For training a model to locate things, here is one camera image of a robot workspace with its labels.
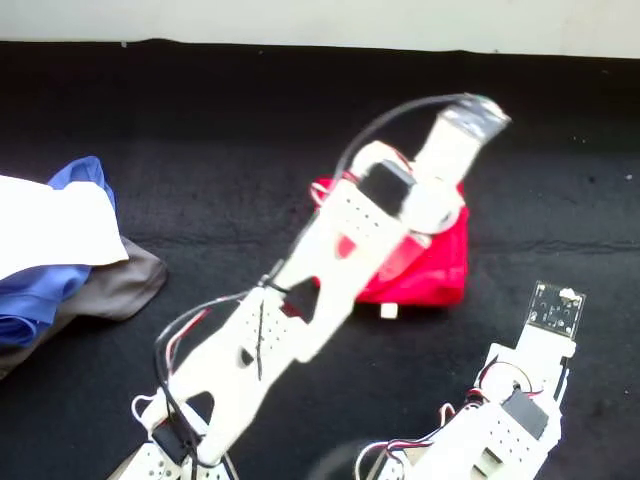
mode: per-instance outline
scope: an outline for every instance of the red object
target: red object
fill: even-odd
[[[312,188],[320,186],[315,188],[314,196],[322,201],[331,179],[321,178],[313,185]],[[458,186],[458,191],[463,193],[462,185]],[[465,206],[454,226],[435,235],[431,246],[426,249],[407,236],[356,301],[437,307],[459,303],[464,295],[467,276],[468,218],[469,210]],[[348,255],[353,242],[343,239],[340,243],[338,248],[344,251],[345,256]]]

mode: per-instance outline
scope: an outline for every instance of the white wall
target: white wall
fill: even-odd
[[[640,0],[0,0],[0,39],[640,58]]]

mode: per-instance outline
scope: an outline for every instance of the white cloth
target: white cloth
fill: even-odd
[[[108,265],[129,257],[106,192],[62,190],[0,175],[0,280],[43,265]]]

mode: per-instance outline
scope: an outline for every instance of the black floor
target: black floor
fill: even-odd
[[[540,478],[637,478],[639,62],[152,42],[0,44],[0,65],[0,173],[45,181],[99,156],[122,232],[171,271],[131,322],[83,319],[0,382],[1,478],[108,476],[144,439],[129,402],[154,389],[163,326],[271,267],[308,218],[308,182],[365,122],[458,91],[514,119],[467,183],[464,304],[399,322],[360,309],[274,386],[231,450],[241,478],[322,478],[354,444],[433,429],[489,344],[517,339],[538,279],[588,295],[563,441]],[[384,139],[411,152],[430,120]]]

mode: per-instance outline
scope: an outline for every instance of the folded clothes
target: folded clothes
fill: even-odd
[[[167,279],[164,262],[124,237],[122,243],[129,260],[93,268],[87,282],[58,307],[51,327],[40,332],[28,347],[0,346],[0,379],[76,317],[127,320],[158,293]]]
[[[98,158],[71,162],[48,186],[9,177],[0,181],[6,187],[0,204],[10,205],[0,213],[5,229],[0,344],[24,347],[52,324],[58,305],[84,285],[90,265],[120,261],[127,253],[118,234],[115,197]]]

